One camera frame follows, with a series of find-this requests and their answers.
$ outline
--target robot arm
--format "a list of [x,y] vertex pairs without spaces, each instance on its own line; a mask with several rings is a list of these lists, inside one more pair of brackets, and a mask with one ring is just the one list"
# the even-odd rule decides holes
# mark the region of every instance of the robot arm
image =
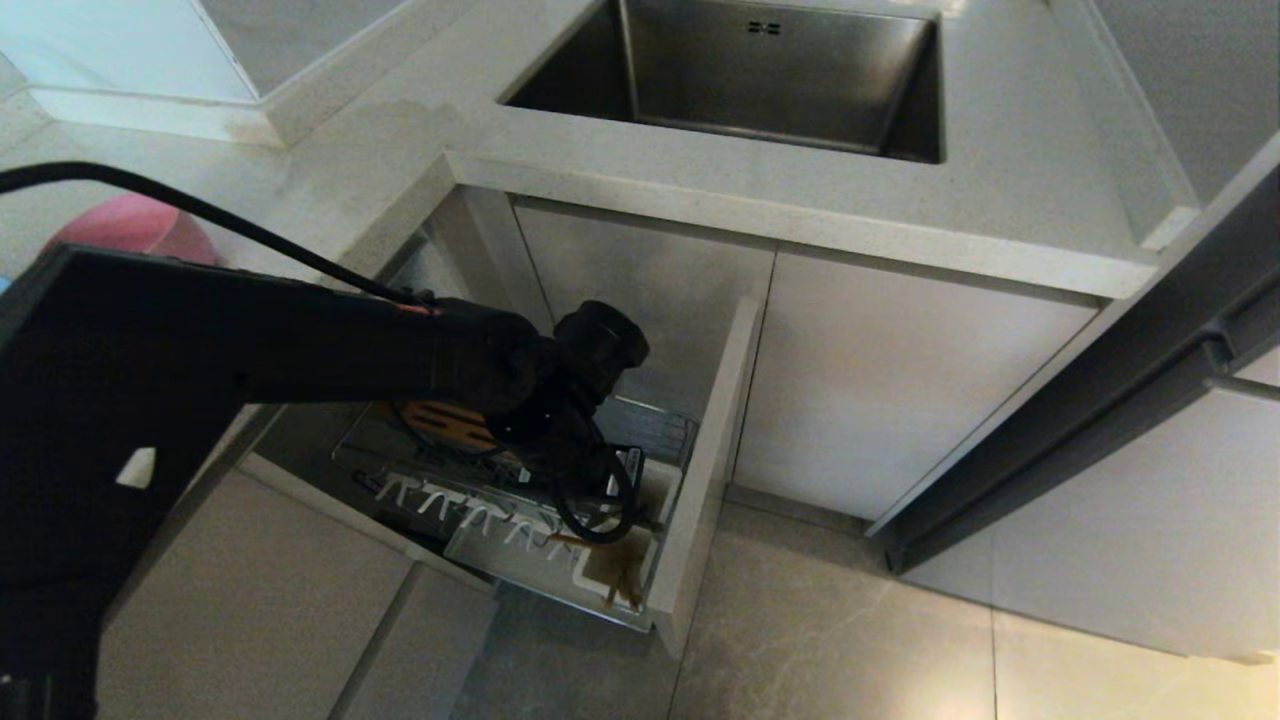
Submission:
[[[0,715],[93,715],[102,615],[246,404],[462,405],[550,479],[579,534],[626,534],[635,488],[591,415],[648,355],[635,324],[585,302],[545,338],[512,313],[355,277],[392,301],[59,246],[0,296]],[[120,484],[140,451],[148,483]],[[582,528],[567,500],[611,477],[618,524]]]

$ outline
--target pull-out drawer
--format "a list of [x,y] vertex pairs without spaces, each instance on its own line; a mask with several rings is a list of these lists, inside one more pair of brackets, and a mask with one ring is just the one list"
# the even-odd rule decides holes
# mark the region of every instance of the pull-out drawer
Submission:
[[[700,428],[687,466],[682,477],[676,473],[668,480],[672,487],[667,488],[664,507],[658,518],[659,529],[655,534],[659,537],[657,542],[650,543],[652,550],[645,559],[643,597],[637,598],[636,607],[626,602],[607,602],[600,592],[584,587],[581,578],[575,582],[573,570],[577,562],[571,552],[552,556],[554,547],[547,547],[545,552],[532,552],[530,544],[522,539],[508,542],[516,534],[515,527],[499,525],[484,532],[481,523],[463,523],[448,547],[435,555],[403,537],[397,536],[399,537],[397,542],[419,560],[452,573],[461,570],[438,555],[556,597],[612,621],[640,630],[657,628],[668,651],[678,657],[684,652],[689,626],[692,623],[694,606],[710,553],[710,541],[716,532],[724,484],[736,455],[746,386],[759,338],[760,315],[762,306],[756,300],[742,299],[730,327],[724,329],[719,369],[709,400],[698,418]],[[242,470],[348,524],[366,527],[369,532],[380,536],[394,536],[392,530],[379,525],[367,515],[352,510],[330,495],[316,491],[303,479],[261,456],[248,456],[242,464]],[[393,495],[387,493],[383,500],[394,502]]]

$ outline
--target gray tiled floor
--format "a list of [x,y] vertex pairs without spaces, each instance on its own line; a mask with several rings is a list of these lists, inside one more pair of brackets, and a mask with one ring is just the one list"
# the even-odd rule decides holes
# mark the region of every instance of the gray tiled floor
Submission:
[[737,501],[721,515],[682,665],[653,635],[506,588],[454,720],[1276,716],[1275,665],[992,612],[886,577],[838,519]]

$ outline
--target white countertop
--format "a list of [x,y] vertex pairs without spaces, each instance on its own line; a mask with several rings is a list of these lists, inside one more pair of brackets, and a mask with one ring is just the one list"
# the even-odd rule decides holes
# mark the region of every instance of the white countertop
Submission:
[[[287,151],[51,123],[0,167],[84,159],[132,169],[364,273],[458,183],[1103,297],[1137,291],[1156,270],[1156,255],[1133,241],[1042,3],[887,5],[942,12],[941,165],[497,104],[591,5],[480,0]],[[45,237],[111,193],[82,186],[0,199],[0,268],[17,273]],[[233,265],[314,277],[270,251],[215,242]]]

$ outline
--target stainless steel sink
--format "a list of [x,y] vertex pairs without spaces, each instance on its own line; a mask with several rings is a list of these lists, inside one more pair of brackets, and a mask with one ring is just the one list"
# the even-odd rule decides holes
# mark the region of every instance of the stainless steel sink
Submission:
[[609,0],[508,105],[942,161],[931,20],[723,0]]

